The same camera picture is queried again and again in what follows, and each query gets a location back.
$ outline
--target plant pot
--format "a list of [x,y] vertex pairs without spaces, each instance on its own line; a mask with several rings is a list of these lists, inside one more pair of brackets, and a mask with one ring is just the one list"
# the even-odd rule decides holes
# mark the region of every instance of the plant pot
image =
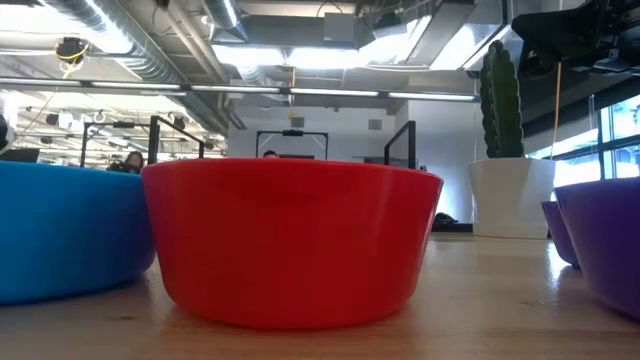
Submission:
[[391,166],[289,159],[162,163],[142,179],[171,298],[258,328],[357,324],[402,307],[443,183]]
[[469,165],[477,217],[473,233],[501,238],[546,239],[540,203],[553,191],[551,160],[487,159]]
[[640,178],[563,186],[555,193],[591,291],[640,319]]
[[560,213],[560,207],[555,201],[543,201],[542,211],[547,219],[549,225],[549,231],[551,232],[551,238],[556,245],[556,251],[560,258],[573,266],[574,268],[580,268],[578,263],[578,257],[575,251],[573,251],[573,245],[571,244],[571,237],[567,232],[567,227],[564,225],[562,219],[562,213]]
[[155,252],[137,175],[0,161],[0,304],[133,279]]

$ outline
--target purple bowl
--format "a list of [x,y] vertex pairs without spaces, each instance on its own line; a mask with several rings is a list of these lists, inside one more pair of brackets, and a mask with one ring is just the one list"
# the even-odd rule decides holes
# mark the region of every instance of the purple bowl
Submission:
[[640,178],[563,186],[555,193],[591,291],[640,319]]
[[564,225],[562,214],[558,203],[555,201],[543,201],[542,211],[544,217],[547,219],[547,225],[549,225],[549,231],[551,232],[551,238],[556,245],[556,251],[562,260],[568,262],[574,268],[580,268],[578,264],[578,257],[573,251],[573,245],[571,244],[571,238],[567,232],[567,227]]

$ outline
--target glass wall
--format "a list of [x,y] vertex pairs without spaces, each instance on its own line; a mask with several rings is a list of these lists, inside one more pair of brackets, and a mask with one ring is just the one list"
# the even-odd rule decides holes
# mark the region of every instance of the glass wall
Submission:
[[[597,127],[555,144],[556,187],[640,176],[640,95],[592,112],[592,117]],[[549,159],[550,155],[549,146],[527,156]]]

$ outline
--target desk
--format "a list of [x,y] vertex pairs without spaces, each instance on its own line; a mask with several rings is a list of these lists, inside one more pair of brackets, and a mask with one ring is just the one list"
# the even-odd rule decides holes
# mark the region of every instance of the desk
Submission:
[[255,331],[175,307],[157,264],[107,292],[0,308],[0,359],[632,359],[640,324],[595,303],[542,240],[434,235],[398,314],[337,330]]

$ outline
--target table surface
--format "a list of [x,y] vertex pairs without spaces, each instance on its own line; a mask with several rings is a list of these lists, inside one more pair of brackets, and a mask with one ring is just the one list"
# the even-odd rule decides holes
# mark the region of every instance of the table surface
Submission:
[[144,281],[0,308],[0,359],[632,359],[640,323],[597,304],[542,240],[432,236],[416,293],[364,326],[256,331],[200,320]]

